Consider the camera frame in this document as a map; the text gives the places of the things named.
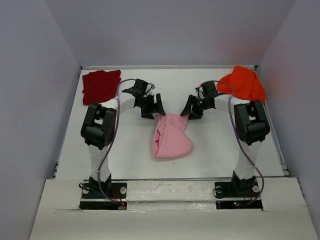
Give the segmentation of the pink t shirt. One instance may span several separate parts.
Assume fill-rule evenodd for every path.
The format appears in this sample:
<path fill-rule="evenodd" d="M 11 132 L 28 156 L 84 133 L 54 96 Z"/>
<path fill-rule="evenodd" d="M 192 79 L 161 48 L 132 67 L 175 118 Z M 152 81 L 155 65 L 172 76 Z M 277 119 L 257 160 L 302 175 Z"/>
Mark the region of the pink t shirt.
<path fill-rule="evenodd" d="M 155 159 L 178 159 L 191 153 L 193 142 L 185 134 L 188 116 L 167 113 L 156 116 L 157 125 L 153 137 L 153 156 Z"/>

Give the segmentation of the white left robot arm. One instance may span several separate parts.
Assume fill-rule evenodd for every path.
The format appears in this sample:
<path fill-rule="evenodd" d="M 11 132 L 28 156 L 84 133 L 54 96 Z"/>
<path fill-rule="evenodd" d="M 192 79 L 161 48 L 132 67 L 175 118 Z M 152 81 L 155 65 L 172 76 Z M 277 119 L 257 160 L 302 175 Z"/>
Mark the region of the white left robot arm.
<path fill-rule="evenodd" d="M 115 142 L 122 113 L 139 108 L 143 119 L 153 120 L 155 114 L 166 115 L 161 95 L 153 94 L 153 83 L 130 78 L 120 84 L 129 81 L 134 82 L 133 86 L 123 90 L 117 86 L 114 98 L 103 103 L 91 103 L 84 117 L 80 135 L 90 154 L 89 181 L 95 185 L 110 185 L 112 182 L 108 155 Z"/>

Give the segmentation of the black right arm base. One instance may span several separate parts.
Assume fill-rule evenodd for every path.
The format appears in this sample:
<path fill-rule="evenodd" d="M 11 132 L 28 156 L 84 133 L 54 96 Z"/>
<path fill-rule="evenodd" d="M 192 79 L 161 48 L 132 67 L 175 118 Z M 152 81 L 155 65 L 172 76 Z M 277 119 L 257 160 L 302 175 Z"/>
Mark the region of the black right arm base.
<path fill-rule="evenodd" d="M 217 181 L 212 190 L 218 210 L 263 209 L 255 176 L 240 179 L 233 171 L 229 181 Z"/>

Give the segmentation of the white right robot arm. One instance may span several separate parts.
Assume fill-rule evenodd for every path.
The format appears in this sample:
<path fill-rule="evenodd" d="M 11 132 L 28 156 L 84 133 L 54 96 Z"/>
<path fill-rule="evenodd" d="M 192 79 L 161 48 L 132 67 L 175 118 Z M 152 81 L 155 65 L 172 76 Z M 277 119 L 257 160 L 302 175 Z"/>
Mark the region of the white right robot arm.
<path fill-rule="evenodd" d="M 198 120 L 208 109 L 221 110 L 229 114 L 231 126 L 239 145 L 235 178 L 252 179 L 259 172 L 256 161 L 261 143 L 270 133 L 270 124 L 260 100 L 242 100 L 235 97 L 236 91 L 228 84 L 210 80 L 200 84 L 197 95 L 189 95 L 181 116 Z"/>

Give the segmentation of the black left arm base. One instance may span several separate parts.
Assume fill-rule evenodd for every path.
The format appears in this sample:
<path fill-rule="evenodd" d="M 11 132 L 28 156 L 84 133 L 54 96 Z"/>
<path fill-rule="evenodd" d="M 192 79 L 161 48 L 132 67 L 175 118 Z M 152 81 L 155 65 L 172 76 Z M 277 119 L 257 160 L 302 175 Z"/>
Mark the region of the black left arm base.
<path fill-rule="evenodd" d="M 106 182 L 84 180 L 78 184 L 81 189 L 79 208 L 81 210 L 124 211 L 127 209 L 128 184 L 124 181 L 112 181 L 111 176 Z"/>

